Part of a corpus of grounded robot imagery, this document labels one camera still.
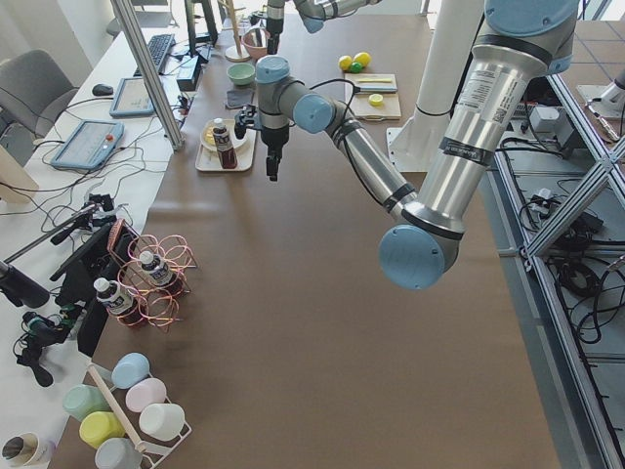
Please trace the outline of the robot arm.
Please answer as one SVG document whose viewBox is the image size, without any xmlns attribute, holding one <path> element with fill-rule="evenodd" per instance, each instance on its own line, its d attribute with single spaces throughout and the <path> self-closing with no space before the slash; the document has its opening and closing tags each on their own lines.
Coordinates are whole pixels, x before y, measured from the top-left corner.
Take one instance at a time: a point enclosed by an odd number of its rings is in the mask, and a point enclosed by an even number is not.
<svg viewBox="0 0 625 469">
<path fill-rule="evenodd" d="M 320 31 L 326 21 L 353 14 L 360 8 L 378 4 L 377 0 L 326 0 L 294 1 L 295 8 L 309 33 Z M 284 0 L 269 0 L 267 3 L 266 29 L 270 34 L 267 51 L 276 55 L 280 35 L 284 27 Z"/>
<path fill-rule="evenodd" d="M 528 83 L 569 67 L 578 5 L 574 1 L 445 1 L 419 90 L 449 117 L 420 188 L 409 184 L 342 102 L 290 73 L 277 53 L 284 5 L 268 5 L 270 40 L 256 65 L 258 113 L 277 177 L 289 130 L 325 133 L 360 182 L 396 219 L 379 245 L 385 275 L 407 289 L 435 284 L 454 264 L 463 216 Z"/>
</svg>

